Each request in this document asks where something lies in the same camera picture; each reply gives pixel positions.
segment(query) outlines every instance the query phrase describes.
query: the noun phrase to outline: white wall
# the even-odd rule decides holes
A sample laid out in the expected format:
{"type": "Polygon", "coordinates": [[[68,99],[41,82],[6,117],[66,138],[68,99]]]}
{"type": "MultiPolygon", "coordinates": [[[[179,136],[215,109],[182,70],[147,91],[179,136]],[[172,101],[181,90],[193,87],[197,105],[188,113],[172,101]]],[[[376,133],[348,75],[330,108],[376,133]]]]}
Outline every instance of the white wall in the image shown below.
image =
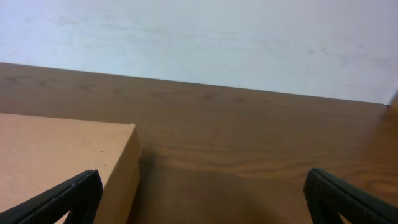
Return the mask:
{"type": "Polygon", "coordinates": [[[396,0],[0,0],[0,62],[388,103],[396,0]]]}

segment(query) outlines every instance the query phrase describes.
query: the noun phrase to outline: brown wooden surface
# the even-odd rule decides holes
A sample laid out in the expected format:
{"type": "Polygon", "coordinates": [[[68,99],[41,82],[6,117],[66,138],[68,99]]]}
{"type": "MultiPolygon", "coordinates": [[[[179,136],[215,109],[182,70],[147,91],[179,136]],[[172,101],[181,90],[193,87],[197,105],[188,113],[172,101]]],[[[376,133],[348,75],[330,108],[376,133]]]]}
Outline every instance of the brown wooden surface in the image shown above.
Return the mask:
{"type": "Polygon", "coordinates": [[[0,113],[137,125],[129,223],[311,223],[321,167],[398,205],[398,125],[384,105],[0,64],[0,113]]]}

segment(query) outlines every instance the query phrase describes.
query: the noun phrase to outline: cardboard box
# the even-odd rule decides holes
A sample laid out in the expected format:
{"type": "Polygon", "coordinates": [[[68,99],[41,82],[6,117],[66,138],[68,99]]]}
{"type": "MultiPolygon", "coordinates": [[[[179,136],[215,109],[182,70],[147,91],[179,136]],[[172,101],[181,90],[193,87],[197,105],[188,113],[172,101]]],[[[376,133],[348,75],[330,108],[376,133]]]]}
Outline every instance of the cardboard box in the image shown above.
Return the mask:
{"type": "Polygon", "coordinates": [[[0,211],[98,169],[104,193],[95,224],[125,223],[140,153],[133,124],[0,114],[0,211]]]}

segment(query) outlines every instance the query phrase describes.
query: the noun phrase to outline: wall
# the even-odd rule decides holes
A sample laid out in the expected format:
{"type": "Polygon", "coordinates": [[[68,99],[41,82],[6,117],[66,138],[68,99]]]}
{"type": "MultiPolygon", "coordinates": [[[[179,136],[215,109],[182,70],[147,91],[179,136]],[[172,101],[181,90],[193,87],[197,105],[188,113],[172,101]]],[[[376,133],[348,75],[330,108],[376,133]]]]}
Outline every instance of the wall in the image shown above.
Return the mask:
{"type": "Polygon", "coordinates": [[[388,103],[396,0],[0,0],[0,61],[388,103]]]}

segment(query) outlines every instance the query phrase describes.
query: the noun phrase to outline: wood grain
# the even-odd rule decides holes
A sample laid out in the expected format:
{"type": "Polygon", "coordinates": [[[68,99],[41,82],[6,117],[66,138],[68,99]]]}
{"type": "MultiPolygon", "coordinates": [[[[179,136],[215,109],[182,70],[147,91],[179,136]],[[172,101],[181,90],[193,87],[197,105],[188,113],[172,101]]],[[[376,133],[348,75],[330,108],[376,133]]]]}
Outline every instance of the wood grain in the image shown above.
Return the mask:
{"type": "Polygon", "coordinates": [[[311,167],[398,205],[398,120],[385,105],[11,64],[0,73],[0,113],[137,125],[129,223],[311,223],[311,167]]]}

